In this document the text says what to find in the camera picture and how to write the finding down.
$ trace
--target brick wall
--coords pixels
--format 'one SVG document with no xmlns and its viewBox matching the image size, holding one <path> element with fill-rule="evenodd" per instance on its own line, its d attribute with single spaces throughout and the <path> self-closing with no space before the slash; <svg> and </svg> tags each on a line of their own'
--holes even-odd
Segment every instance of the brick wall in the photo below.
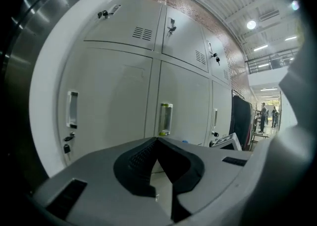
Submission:
<svg viewBox="0 0 317 226">
<path fill-rule="evenodd" d="M 232 88 L 242 94 L 255 107 L 256 99 L 250 90 L 243 53 L 225 26 L 194 0 L 166 0 L 166 4 L 201 23 L 220 39 L 229 65 Z"/>
</svg>

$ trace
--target white wall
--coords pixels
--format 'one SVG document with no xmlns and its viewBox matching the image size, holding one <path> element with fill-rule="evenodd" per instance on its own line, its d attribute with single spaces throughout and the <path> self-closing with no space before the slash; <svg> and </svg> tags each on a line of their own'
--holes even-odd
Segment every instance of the white wall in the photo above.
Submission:
<svg viewBox="0 0 317 226">
<path fill-rule="evenodd" d="M 248 75 L 249 85 L 256 86 L 269 83 L 279 83 L 287 73 L 288 67 L 253 73 Z"/>
<path fill-rule="evenodd" d="M 80 31 L 100 6 L 109 1 L 78 1 L 53 28 L 38 56 L 30 88 L 29 112 L 34 144 L 49 177 L 66 167 L 55 116 L 61 72 Z"/>
<path fill-rule="evenodd" d="M 297 124 L 297 119 L 294 114 L 294 111 L 287 100 L 286 96 L 281 93 L 281 123 L 280 123 L 280 131 L 285 130 L 290 126 L 294 126 Z"/>
</svg>

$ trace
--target locker door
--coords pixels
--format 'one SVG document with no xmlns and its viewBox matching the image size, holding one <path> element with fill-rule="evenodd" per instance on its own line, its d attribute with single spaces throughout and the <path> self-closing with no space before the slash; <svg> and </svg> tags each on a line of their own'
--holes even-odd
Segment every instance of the locker door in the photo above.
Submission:
<svg viewBox="0 0 317 226">
<path fill-rule="evenodd" d="M 148 57 L 92 48 L 67 63 L 58 120 L 62 146 L 71 149 L 68 162 L 144 138 L 151 64 Z M 70 98 L 71 91 L 77 97 Z M 75 138 L 64 142 L 71 131 Z"/>
<path fill-rule="evenodd" d="M 173 24 L 176 30 L 171 34 Z M 172 7 L 167 8 L 162 53 L 208 72 L 200 24 Z"/>
<path fill-rule="evenodd" d="M 206 37 L 206 43 L 208 48 L 208 58 L 211 59 L 211 74 L 223 81 L 224 83 L 230 85 L 230 75 L 226 54 L 224 53 L 224 49 L 221 41 L 208 29 L 204 28 L 204 33 Z M 211 56 L 211 53 L 217 53 L 220 59 L 220 65 L 216 62 L 216 58 Z"/>
<path fill-rule="evenodd" d="M 85 41 L 104 41 L 154 50 L 161 4 L 152 0 L 113 0 L 105 9 L 114 12 L 100 18 Z"/>
<path fill-rule="evenodd" d="M 231 122 L 232 96 L 231 90 L 212 81 L 212 121 L 211 132 L 219 133 L 214 137 L 210 132 L 209 141 L 220 139 L 229 134 Z"/>
<path fill-rule="evenodd" d="M 168 138 L 203 144 L 209 111 L 209 80 L 179 66 L 162 62 L 156 120 L 156 134 L 162 130 L 162 104 L 173 104 Z"/>
</svg>

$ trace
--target gray locker cabinet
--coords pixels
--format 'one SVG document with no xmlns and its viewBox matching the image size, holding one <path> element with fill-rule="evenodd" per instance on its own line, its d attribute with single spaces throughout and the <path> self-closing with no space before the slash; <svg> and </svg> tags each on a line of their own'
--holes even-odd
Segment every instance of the gray locker cabinet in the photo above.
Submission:
<svg viewBox="0 0 317 226">
<path fill-rule="evenodd" d="M 166 137 L 203 144 L 209 111 L 209 80 L 182 67 L 161 63 L 156 135 L 161 131 L 161 104 L 173 104 L 170 134 Z"/>
<path fill-rule="evenodd" d="M 173 21 L 176 30 L 171 34 Z M 162 53 L 208 72 L 200 24 L 172 7 L 167 7 Z"/>
<path fill-rule="evenodd" d="M 230 85 L 230 73 L 228 68 L 227 57 L 224 52 L 221 41 L 211 33 L 207 28 L 203 28 L 206 37 L 206 45 L 208 49 L 208 59 L 210 59 L 211 74 Z M 220 59 L 220 65 L 216 62 L 216 58 L 211 58 L 211 53 L 217 53 Z"/>
<path fill-rule="evenodd" d="M 221 139 L 229 134 L 231 122 L 232 97 L 231 90 L 212 81 L 212 120 L 209 141 Z M 219 133 L 214 137 L 212 131 Z"/>
<path fill-rule="evenodd" d="M 148 57 L 93 48 L 68 61 L 58 107 L 62 146 L 69 132 L 75 132 L 75 138 L 67 142 L 68 163 L 144 138 L 151 65 Z M 70 100 L 69 91 L 77 92 L 77 98 Z M 70 101 L 75 100 L 77 105 L 72 106 Z M 67 127 L 69 119 L 77 129 Z"/>
<path fill-rule="evenodd" d="M 85 41 L 121 43 L 153 51 L 162 5 L 152 0 L 112 0 L 105 9 L 112 12 L 115 6 L 118 9 L 114 15 L 101 17 Z"/>
</svg>

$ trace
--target metal railing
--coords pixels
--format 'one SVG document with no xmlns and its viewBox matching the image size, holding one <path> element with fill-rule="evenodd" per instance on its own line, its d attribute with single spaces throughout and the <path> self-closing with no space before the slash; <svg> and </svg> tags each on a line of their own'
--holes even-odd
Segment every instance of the metal railing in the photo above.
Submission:
<svg viewBox="0 0 317 226">
<path fill-rule="evenodd" d="M 245 63 L 248 64 L 250 74 L 277 69 L 290 65 L 296 57 L 298 50 L 298 47 L 290 48 L 262 57 L 247 60 L 245 61 Z"/>
</svg>

